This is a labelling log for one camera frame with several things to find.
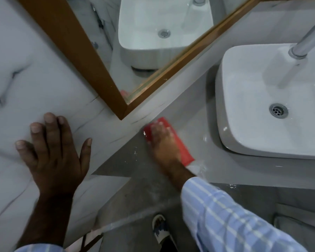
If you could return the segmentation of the person's left hand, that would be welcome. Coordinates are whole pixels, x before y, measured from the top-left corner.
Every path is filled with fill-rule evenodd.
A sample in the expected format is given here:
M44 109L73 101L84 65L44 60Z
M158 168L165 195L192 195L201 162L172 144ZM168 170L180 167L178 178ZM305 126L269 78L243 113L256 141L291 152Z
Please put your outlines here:
M49 149L44 123L30 124L31 144L38 157L38 165L26 165L40 194L75 193L87 174L80 174L79 156L70 125L64 116L56 116L60 129L60 149Z

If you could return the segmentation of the person's right hand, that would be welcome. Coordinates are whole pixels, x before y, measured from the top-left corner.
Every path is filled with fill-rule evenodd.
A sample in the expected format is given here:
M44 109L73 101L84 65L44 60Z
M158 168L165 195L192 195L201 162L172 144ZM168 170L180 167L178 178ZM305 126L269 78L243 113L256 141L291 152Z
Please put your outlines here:
M180 151L175 144L150 144L153 156L160 166L161 171L169 178L182 179L194 177L182 163Z

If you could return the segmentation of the red cleaning cloth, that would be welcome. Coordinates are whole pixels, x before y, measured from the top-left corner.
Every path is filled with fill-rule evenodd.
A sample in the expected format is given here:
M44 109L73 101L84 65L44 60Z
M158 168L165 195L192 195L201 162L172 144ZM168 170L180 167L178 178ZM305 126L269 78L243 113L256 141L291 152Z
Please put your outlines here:
M183 144L182 140L179 138L179 136L177 135L177 133L174 130L174 128L165 119L165 117L161 117L161 118L157 119L157 122L162 123L165 128L169 128L170 131L174 134L176 145L177 145L177 147L178 147L178 149L180 151L181 163L185 167L190 165L194 161L194 158L189 153L187 147ZM144 134L144 136L146 138L146 141L149 142L149 143L152 142L152 134L151 134L151 126L152 125L153 125L153 123L149 123L143 128L143 134Z

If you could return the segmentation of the person's left forearm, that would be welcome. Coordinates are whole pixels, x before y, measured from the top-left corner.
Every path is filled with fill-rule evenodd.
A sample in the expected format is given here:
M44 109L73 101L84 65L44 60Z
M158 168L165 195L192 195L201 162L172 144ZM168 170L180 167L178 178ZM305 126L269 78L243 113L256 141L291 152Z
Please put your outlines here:
M64 252L73 193L41 193L14 252Z

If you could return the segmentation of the person's right forearm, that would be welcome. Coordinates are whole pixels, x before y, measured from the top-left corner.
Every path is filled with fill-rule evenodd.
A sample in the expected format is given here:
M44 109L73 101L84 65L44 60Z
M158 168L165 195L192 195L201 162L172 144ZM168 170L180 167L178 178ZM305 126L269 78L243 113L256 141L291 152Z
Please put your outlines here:
M183 220L201 252L307 252L291 236L179 162L167 170L181 191Z

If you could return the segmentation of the wooden framed mirror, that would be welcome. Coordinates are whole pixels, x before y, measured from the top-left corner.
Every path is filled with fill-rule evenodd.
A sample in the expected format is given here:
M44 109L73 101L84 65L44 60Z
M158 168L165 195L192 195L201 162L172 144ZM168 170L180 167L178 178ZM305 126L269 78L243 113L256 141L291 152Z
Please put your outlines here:
M126 100L116 87L67 1L17 0L119 120L123 120L190 61L199 57L256 5L270 1L291 0L246 0L218 25L210 28L163 68L151 75Z

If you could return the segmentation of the white ceramic sink basin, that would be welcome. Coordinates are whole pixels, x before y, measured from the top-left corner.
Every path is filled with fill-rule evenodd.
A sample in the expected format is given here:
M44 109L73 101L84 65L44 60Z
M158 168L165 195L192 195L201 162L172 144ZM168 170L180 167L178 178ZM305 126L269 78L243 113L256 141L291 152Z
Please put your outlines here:
M228 49L215 82L219 136L229 150L252 156L315 160L315 47L290 57L293 44ZM287 118L269 112L285 105Z

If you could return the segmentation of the person's patterned slipper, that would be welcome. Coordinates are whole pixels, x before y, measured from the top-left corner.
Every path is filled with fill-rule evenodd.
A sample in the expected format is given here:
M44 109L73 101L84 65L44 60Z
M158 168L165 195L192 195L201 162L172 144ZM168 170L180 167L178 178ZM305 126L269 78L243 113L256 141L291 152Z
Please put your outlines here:
M159 252L178 252L176 242L169 230L166 218L162 214L157 214L152 220L152 231L160 245Z

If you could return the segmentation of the metal sink drain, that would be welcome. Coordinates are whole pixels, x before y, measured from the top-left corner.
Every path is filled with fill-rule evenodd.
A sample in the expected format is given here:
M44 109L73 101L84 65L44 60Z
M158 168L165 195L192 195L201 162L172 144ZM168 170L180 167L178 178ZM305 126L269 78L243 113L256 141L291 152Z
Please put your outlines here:
M287 118L289 115L289 110L285 105L280 103L273 103L269 106L269 112L272 116L278 119Z

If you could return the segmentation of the white ceramic fixture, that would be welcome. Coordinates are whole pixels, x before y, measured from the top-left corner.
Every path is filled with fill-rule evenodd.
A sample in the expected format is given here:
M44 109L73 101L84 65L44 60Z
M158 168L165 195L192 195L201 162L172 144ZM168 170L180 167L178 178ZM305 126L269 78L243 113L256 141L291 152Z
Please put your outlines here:
M315 212L276 204L273 226L289 234L308 252L315 252Z

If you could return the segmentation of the chrome faucet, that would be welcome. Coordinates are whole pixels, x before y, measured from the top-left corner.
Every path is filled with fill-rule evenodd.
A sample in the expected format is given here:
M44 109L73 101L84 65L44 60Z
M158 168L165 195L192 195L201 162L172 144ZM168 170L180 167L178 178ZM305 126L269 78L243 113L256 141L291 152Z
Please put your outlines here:
M304 59L307 54L315 47L315 25L307 34L289 50L290 57L294 59Z

